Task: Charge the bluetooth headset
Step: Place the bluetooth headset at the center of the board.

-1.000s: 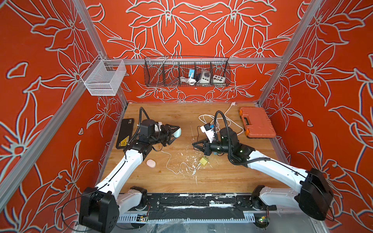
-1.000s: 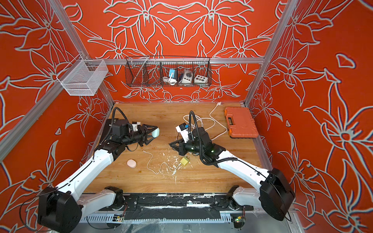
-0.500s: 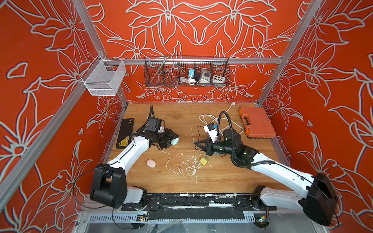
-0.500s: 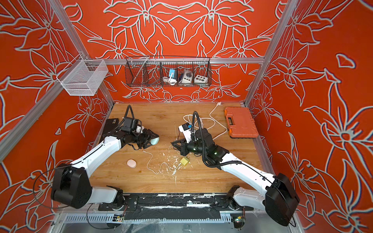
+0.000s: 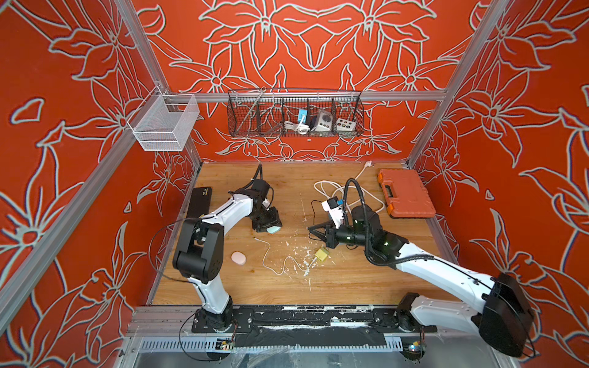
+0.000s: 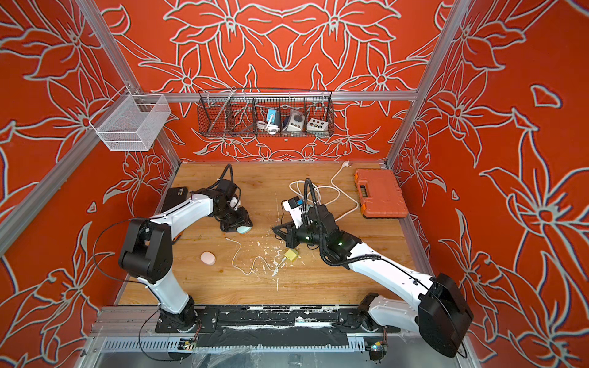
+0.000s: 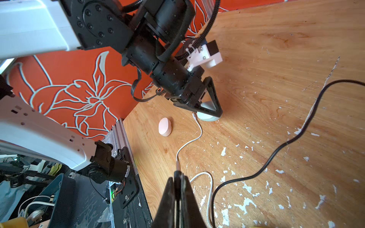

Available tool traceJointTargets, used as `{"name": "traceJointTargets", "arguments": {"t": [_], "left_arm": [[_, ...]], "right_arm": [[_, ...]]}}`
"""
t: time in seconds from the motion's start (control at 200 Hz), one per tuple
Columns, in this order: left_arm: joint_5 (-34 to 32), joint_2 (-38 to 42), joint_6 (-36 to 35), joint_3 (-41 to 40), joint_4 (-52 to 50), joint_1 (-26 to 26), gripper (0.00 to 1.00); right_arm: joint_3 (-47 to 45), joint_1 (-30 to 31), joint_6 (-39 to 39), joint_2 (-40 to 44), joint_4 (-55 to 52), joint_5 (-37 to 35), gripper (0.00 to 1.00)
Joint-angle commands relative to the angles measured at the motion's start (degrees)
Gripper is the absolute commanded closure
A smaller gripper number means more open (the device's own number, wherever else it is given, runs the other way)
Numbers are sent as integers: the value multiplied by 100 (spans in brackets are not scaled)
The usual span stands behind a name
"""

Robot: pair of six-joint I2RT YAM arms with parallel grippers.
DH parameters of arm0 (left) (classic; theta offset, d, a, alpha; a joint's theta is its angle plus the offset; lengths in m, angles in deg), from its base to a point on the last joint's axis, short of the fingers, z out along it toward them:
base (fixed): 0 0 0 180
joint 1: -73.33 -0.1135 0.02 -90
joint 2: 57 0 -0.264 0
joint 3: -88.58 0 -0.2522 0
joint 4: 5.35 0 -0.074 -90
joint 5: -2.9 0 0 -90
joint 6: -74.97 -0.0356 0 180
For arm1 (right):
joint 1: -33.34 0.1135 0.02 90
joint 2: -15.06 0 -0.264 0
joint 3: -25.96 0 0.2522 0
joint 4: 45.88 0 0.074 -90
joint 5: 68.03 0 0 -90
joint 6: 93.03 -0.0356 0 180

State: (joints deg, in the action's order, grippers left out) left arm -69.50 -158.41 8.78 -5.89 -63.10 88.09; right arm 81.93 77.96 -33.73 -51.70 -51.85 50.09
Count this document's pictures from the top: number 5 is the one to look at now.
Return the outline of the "yellow plug adapter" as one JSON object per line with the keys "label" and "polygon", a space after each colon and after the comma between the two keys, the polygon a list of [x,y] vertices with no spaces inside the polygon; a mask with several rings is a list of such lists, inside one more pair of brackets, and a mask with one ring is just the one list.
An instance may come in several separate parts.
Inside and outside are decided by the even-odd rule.
{"label": "yellow plug adapter", "polygon": [[316,253],[314,254],[314,258],[319,262],[324,262],[326,259],[329,258],[330,252],[325,248],[319,248]]}

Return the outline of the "white bluetooth headset case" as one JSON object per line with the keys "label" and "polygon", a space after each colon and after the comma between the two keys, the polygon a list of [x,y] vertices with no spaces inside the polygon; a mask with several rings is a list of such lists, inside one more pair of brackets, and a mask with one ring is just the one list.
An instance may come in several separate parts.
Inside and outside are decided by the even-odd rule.
{"label": "white bluetooth headset case", "polygon": [[281,230],[281,228],[282,227],[275,225],[275,226],[272,226],[272,227],[267,228],[266,231],[269,234],[276,234],[277,232],[279,232]]}

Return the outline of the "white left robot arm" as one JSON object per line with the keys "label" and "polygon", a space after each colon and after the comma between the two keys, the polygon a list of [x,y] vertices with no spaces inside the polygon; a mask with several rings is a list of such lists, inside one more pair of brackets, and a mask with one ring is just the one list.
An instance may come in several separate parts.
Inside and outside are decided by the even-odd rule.
{"label": "white left robot arm", "polygon": [[252,179],[232,192],[231,198],[215,211],[182,224],[173,267],[196,289],[201,300],[200,315],[214,331],[227,331],[233,323],[233,299],[219,275],[225,236],[245,218],[252,221],[257,233],[277,233],[282,222],[268,199],[270,191],[265,180]]}

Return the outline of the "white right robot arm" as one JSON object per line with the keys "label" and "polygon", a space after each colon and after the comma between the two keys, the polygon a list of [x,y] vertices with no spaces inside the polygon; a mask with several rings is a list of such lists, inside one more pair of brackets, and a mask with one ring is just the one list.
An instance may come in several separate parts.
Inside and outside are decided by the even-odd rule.
{"label": "white right robot arm", "polygon": [[354,208],[351,221],[339,208],[328,211],[330,221],[308,229],[328,248],[362,247],[371,265],[412,274],[457,299],[444,302],[416,293],[406,294],[403,300],[408,303],[410,320],[422,326],[478,334],[502,354],[524,356],[535,314],[514,277],[505,273],[492,277],[432,255],[408,239],[384,230],[378,214],[369,207]]}

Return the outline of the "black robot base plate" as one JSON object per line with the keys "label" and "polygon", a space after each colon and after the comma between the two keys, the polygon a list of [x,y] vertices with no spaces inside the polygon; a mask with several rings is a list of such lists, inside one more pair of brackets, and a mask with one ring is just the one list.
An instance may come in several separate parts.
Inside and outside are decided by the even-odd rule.
{"label": "black robot base plate", "polygon": [[223,331],[236,347],[388,348],[434,334],[395,306],[238,305]]}

